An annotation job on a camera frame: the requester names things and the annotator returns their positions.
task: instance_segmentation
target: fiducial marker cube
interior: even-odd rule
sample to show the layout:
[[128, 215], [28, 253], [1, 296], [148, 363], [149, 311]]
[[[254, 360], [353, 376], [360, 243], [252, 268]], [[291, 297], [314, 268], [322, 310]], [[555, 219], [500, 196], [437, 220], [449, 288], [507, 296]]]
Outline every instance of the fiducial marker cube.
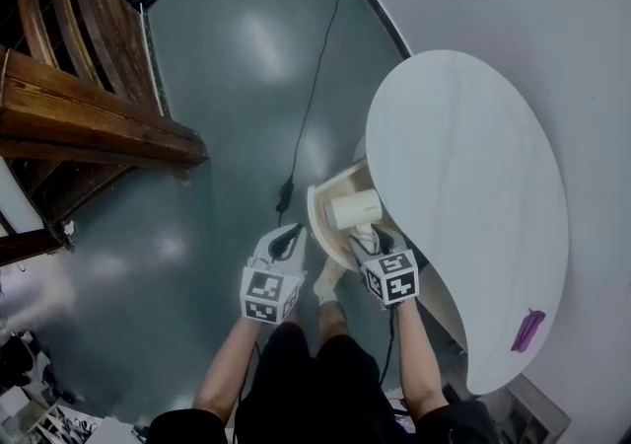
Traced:
[[302, 275], [244, 268], [242, 315], [260, 322], [281, 324], [296, 304], [303, 280]]
[[368, 289], [387, 306], [419, 293], [418, 265], [412, 250], [369, 259], [361, 271]]

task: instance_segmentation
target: white table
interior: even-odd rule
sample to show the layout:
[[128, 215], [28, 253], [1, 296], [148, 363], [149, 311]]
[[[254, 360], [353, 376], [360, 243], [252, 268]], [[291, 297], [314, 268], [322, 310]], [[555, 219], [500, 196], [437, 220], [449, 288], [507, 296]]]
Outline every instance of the white table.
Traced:
[[[430, 51], [380, 86], [366, 150], [387, 212], [431, 263], [420, 300], [467, 350], [467, 388], [504, 386], [543, 345], [567, 268], [565, 192], [534, 114], [484, 62]], [[511, 351], [529, 310], [546, 318]]]

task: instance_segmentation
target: gray floor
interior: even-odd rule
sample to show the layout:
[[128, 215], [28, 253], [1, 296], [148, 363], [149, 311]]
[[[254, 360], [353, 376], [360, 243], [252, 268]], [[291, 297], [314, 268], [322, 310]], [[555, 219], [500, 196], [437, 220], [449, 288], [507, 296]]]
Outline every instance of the gray floor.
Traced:
[[[150, 17], [173, 118], [212, 156], [183, 185], [139, 171], [76, 218], [74, 253], [3, 272], [0, 310], [38, 332], [69, 389], [102, 414], [148, 422], [186, 407], [239, 316], [241, 270], [276, 224], [316, 58], [334, 0], [159, 0]], [[342, 0], [299, 154], [286, 222], [305, 190], [346, 167], [375, 90], [400, 61], [366, 0]], [[303, 317], [316, 347], [310, 244]], [[340, 289], [351, 331], [383, 365], [387, 315]], [[398, 386], [397, 355], [387, 386]]]

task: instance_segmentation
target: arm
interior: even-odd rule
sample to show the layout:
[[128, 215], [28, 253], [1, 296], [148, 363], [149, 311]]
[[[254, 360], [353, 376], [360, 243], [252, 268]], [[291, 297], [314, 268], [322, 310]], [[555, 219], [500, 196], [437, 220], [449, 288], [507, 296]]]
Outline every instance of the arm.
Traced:
[[400, 344], [401, 387], [414, 421], [435, 408], [447, 406], [441, 385], [441, 372], [425, 327], [416, 308], [416, 299], [405, 300], [397, 309]]
[[244, 383], [261, 323], [240, 318], [219, 349], [193, 408], [216, 414], [226, 424]]

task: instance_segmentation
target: white wall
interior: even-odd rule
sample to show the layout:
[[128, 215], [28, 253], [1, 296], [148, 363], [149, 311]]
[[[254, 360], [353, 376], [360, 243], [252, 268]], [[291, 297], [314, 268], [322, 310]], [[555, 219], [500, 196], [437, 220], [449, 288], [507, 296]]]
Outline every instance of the white wall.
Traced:
[[570, 265], [527, 376], [573, 419], [564, 442], [631, 425], [631, 0], [381, 0], [413, 53], [471, 53], [524, 95], [566, 187]]
[[[43, 228], [41, 219], [20, 190], [2, 158], [0, 158], [0, 211], [19, 234]], [[0, 237], [6, 234], [0, 227]]]

